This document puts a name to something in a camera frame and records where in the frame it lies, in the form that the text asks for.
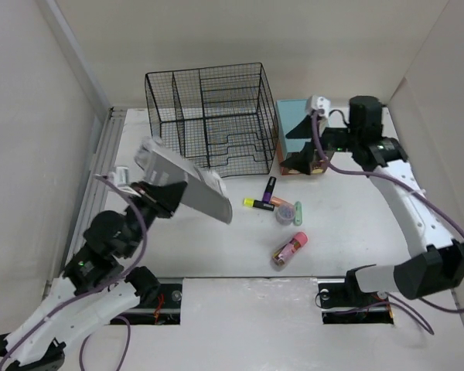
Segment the grey booklet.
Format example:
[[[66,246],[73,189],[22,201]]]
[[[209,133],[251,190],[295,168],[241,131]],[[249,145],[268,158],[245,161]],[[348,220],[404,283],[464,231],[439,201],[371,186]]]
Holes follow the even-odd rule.
[[[164,146],[159,138],[144,137],[135,153],[135,163],[142,169],[142,180],[151,186],[186,182],[181,203],[229,224],[233,210],[222,178],[201,168]]]

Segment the clear jar of pins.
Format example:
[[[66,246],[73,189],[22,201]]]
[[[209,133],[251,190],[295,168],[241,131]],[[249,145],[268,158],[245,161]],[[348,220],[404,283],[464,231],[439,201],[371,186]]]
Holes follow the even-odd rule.
[[[293,223],[295,219],[295,207],[291,204],[283,203],[276,207],[276,220],[282,226],[287,226]]]

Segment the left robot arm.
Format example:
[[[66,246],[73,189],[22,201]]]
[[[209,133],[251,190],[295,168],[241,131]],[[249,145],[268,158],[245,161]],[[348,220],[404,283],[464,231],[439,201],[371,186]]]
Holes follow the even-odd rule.
[[[58,370],[71,346],[124,311],[152,305],[161,284],[138,262],[149,228],[173,217],[186,187],[134,182],[128,193],[115,188],[127,208],[98,213],[40,306],[14,332],[0,335],[0,370]]]

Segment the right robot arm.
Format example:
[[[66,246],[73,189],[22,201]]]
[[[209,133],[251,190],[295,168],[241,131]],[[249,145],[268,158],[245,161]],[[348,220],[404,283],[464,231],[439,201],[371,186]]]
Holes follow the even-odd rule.
[[[282,166],[310,174],[330,167],[329,154],[349,152],[384,197],[408,246],[409,259],[397,265],[368,265],[346,272],[340,283],[319,285],[323,308],[364,307],[377,292],[397,292],[409,300],[457,288],[464,278],[464,231],[432,205],[415,180],[408,155],[396,138],[384,135],[383,105],[372,96],[349,100],[349,120],[329,126],[330,101],[311,96],[305,118],[286,134],[303,149]]]

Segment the teal drawer box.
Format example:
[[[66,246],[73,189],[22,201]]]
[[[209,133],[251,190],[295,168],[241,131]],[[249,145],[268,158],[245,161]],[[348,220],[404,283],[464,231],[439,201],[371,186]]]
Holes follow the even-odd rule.
[[[312,140],[312,118],[319,124],[319,136],[329,128],[331,101],[326,97],[312,96],[306,100],[279,100],[278,160],[283,175],[321,175],[327,164],[317,153]]]

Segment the purple highlighter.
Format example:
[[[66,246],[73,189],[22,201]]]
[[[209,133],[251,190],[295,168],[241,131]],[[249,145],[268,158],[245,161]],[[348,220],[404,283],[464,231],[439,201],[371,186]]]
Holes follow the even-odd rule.
[[[273,195],[273,191],[275,189],[276,178],[274,176],[270,176],[267,182],[266,188],[264,190],[264,194],[262,196],[263,203],[270,203],[271,197]]]

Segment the orange highlighter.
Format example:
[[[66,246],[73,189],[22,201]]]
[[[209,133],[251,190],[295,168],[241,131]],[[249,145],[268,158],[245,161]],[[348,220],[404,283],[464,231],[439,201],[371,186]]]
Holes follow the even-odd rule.
[[[272,196],[271,199],[270,199],[270,203],[272,205],[274,205],[275,207],[280,207],[280,206],[286,206],[286,207],[289,207],[289,208],[294,208],[294,205],[281,199],[281,198],[278,198],[276,196]]]

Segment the green highlighter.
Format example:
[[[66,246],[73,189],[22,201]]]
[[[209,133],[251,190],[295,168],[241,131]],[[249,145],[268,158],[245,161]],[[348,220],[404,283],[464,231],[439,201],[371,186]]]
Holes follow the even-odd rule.
[[[293,220],[293,223],[295,226],[301,226],[302,225],[302,204],[297,201],[294,205],[295,207],[295,218]]]

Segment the yellow highlighter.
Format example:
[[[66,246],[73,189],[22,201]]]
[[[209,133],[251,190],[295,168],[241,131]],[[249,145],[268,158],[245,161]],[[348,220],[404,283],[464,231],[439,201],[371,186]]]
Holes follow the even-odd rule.
[[[262,209],[270,212],[275,210],[275,206],[273,204],[251,198],[244,198],[243,205],[248,208]]]

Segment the pink capped clear tube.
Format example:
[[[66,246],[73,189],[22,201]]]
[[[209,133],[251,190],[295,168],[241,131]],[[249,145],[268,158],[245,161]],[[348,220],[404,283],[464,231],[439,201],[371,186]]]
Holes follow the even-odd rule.
[[[287,243],[273,253],[271,257],[273,263],[277,267],[285,266],[308,241],[309,238],[304,232],[297,232]]]

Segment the aluminium rail frame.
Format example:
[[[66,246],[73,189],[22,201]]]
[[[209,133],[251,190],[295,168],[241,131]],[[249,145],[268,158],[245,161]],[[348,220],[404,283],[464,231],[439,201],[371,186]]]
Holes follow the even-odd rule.
[[[84,244],[83,233],[106,199],[107,191],[94,176],[108,171],[114,164],[126,114],[125,108],[112,107],[108,110],[104,122],[94,120],[94,130],[74,203],[67,240],[63,249],[54,254],[53,266],[43,289],[44,298],[49,294],[53,279],[60,275],[68,261]]]

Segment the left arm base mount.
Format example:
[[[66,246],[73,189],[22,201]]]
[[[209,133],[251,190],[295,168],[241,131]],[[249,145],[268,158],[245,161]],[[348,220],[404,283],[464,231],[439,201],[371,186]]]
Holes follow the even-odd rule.
[[[156,298],[120,314],[131,325],[179,325],[183,302],[183,279],[164,278]]]

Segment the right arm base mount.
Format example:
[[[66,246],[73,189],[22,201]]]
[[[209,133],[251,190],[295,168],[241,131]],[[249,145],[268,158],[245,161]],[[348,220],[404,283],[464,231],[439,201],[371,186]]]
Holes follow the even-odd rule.
[[[390,306],[376,294],[363,293],[345,278],[318,280],[316,305],[324,325],[393,325]]]

